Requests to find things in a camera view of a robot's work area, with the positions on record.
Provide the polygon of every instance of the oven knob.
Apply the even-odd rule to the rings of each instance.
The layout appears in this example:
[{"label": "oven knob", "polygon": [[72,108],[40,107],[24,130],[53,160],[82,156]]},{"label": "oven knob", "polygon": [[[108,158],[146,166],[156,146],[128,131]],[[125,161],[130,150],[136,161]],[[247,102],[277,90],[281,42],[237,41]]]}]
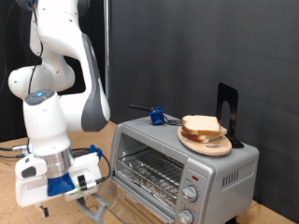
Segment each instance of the oven knob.
[{"label": "oven knob", "polygon": [[194,187],[189,186],[186,189],[183,189],[181,193],[189,203],[193,203],[197,199],[197,191]]},{"label": "oven knob", "polygon": [[191,224],[193,216],[190,211],[184,210],[178,213],[178,224]]}]

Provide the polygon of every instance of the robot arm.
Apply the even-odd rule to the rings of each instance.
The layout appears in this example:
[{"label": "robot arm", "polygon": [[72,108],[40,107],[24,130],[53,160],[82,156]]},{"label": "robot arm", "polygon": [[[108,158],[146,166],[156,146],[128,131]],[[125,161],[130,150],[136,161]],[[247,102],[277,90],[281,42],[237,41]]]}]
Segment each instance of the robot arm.
[{"label": "robot arm", "polygon": [[[69,133],[98,132],[105,127],[110,117],[92,43],[78,26],[78,15],[86,12],[87,6],[83,2],[88,3],[79,0],[39,0],[36,8],[37,27],[34,15],[31,23],[30,46],[33,53],[39,55],[40,41],[44,46],[43,63],[36,68],[32,91],[68,89],[74,84],[75,75],[66,64],[64,55],[80,61],[85,92],[64,95],[60,100]],[[32,69],[21,68],[9,76],[11,91],[22,99],[27,95]]]},{"label": "robot arm", "polygon": [[[41,46],[34,14],[31,19],[30,48],[36,56],[39,56]],[[36,67],[31,92],[45,89],[64,91],[74,85],[75,73],[65,62],[63,55],[54,53],[44,46],[41,58],[42,64]],[[10,90],[21,99],[28,95],[29,80],[33,69],[33,66],[23,67],[13,71],[9,76]]]},{"label": "robot arm", "polygon": [[61,97],[68,132],[97,132],[110,117],[89,37],[78,26],[76,0],[39,0],[37,31],[41,42],[55,53],[80,61],[86,90]]},{"label": "robot arm", "polygon": [[[99,188],[101,172],[97,153],[73,158],[67,136],[70,132],[98,132],[110,117],[91,40],[78,26],[79,1],[38,0],[37,27],[33,17],[30,45],[39,55],[40,41],[44,52],[43,63],[36,68],[32,82],[35,92],[25,97],[31,67],[14,71],[9,77],[13,93],[25,97],[23,114],[33,147],[33,155],[16,165],[20,206],[41,203],[61,194],[67,201],[74,200]],[[85,92],[61,97],[57,94],[56,91],[74,83],[74,72],[65,63],[64,56],[79,60]],[[84,186],[84,195],[78,194],[80,185]]]}]

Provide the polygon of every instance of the wooden plate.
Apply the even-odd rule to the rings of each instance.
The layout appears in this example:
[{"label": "wooden plate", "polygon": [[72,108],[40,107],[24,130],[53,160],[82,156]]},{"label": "wooden plate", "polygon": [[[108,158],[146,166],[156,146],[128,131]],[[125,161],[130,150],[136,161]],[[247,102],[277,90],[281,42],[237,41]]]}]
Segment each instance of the wooden plate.
[{"label": "wooden plate", "polygon": [[232,144],[227,137],[222,136],[219,139],[221,147],[207,147],[217,144],[217,140],[210,141],[209,143],[198,143],[185,138],[181,135],[181,127],[178,128],[178,138],[189,149],[208,156],[224,156],[232,151]]}]

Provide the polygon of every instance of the toaster oven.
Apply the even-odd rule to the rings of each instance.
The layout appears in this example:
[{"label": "toaster oven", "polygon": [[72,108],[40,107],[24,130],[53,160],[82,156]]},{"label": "toaster oven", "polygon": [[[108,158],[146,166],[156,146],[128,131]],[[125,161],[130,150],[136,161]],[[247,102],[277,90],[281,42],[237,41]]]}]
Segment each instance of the toaster oven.
[{"label": "toaster oven", "polygon": [[109,210],[124,223],[222,224],[244,216],[259,151],[244,144],[226,156],[204,156],[181,144],[177,129],[153,126],[150,117],[117,126],[112,176],[99,191]]}]

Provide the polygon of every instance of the black curtain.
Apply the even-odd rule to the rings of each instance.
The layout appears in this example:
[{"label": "black curtain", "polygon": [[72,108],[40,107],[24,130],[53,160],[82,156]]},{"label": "black curtain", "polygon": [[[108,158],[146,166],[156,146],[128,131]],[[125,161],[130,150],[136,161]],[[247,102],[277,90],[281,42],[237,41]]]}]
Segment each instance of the black curtain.
[{"label": "black curtain", "polygon": [[236,138],[260,151],[254,196],[298,223],[298,9],[296,0],[111,0],[111,120],[148,115],[130,103],[215,116],[219,82],[232,86]]},{"label": "black curtain", "polygon": [[[20,9],[17,4],[11,10],[5,33],[7,11],[13,1],[0,1],[0,85],[4,88],[0,94],[0,142],[27,136],[23,115],[22,100],[14,96],[8,87],[7,78],[11,71],[34,65],[37,57],[29,47],[31,13]],[[105,36],[103,1],[92,0],[87,14],[79,19],[81,31],[89,36],[93,43],[98,67],[105,87]],[[7,77],[5,77],[4,45],[6,45]],[[82,71],[77,60],[67,58],[76,74],[75,85],[59,94],[82,92],[85,90]]]}]

